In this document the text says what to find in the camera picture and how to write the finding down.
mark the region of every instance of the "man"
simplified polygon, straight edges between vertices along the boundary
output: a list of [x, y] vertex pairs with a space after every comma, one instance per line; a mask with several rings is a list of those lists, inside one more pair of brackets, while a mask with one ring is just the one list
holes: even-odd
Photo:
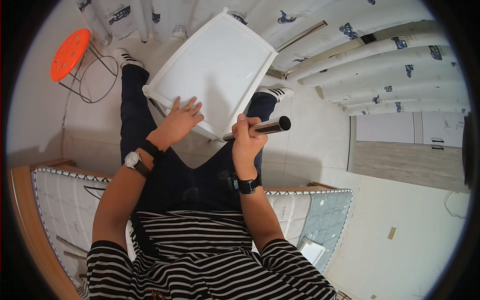
[[[275, 104], [293, 91], [260, 89], [247, 116], [240, 114], [228, 142], [197, 169], [171, 146], [204, 119], [196, 98], [157, 127], [142, 93], [143, 64], [126, 50], [122, 67], [125, 164], [105, 190], [88, 254], [90, 297], [119, 299], [334, 299], [326, 279], [284, 239], [264, 190], [258, 185], [267, 136], [251, 138], [249, 125], [269, 119]], [[218, 178], [236, 172], [240, 193]], [[127, 255], [131, 219], [136, 259]], [[252, 253], [252, 239], [261, 255]]]

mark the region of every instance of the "striped shirt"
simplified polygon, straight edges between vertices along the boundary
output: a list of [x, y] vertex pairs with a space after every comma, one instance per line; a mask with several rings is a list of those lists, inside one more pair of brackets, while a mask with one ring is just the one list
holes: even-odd
[[87, 257], [91, 299], [335, 299], [328, 281], [286, 240], [261, 255], [238, 212], [137, 212], [158, 256], [131, 232], [132, 262], [118, 244], [100, 240]]

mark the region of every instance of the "jeans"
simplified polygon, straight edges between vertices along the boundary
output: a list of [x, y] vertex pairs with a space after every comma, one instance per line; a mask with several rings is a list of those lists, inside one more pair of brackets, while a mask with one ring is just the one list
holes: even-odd
[[[130, 151], [142, 145], [147, 135], [157, 128], [148, 108], [142, 86], [149, 73], [136, 65], [127, 64], [122, 69], [121, 142], [123, 159]], [[276, 98], [267, 93], [252, 96], [247, 117], [269, 120]], [[235, 172], [232, 160], [233, 141], [226, 143], [213, 157], [196, 169], [189, 168], [169, 148], [166, 158], [152, 169], [146, 180], [135, 211], [161, 213], [175, 210], [240, 211], [240, 197], [233, 193], [226, 180], [218, 179], [224, 170]], [[254, 162], [260, 173], [262, 151]]]

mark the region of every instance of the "sneaker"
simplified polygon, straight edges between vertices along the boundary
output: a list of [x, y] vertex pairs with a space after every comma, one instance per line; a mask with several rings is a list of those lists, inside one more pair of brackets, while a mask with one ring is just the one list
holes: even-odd
[[276, 98], [276, 102], [280, 102], [286, 97], [293, 96], [293, 90], [288, 87], [281, 87], [281, 88], [267, 88], [262, 87], [258, 90], [259, 93], [267, 93], [273, 95]]
[[143, 68], [145, 65], [143, 62], [134, 59], [133, 57], [128, 54], [127, 50], [124, 48], [116, 48], [113, 50], [113, 57], [118, 61], [120, 64], [120, 68], [123, 68], [126, 64], [132, 64]]

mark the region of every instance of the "black wrist strap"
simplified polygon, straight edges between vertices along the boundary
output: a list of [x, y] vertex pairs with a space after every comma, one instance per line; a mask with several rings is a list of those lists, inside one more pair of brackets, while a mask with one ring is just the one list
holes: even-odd
[[154, 165], [157, 165], [166, 157], [166, 154], [162, 150], [159, 150], [149, 140], [145, 140], [144, 143], [140, 146], [140, 148], [145, 150], [148, 154], [150, 154], [153, 157]]
[[253, 194], [255, 188], [259, 185], [262, 185], [262, 178], [259, 173], [254, 180], [238, 180], [239, 191], [242, 194]]

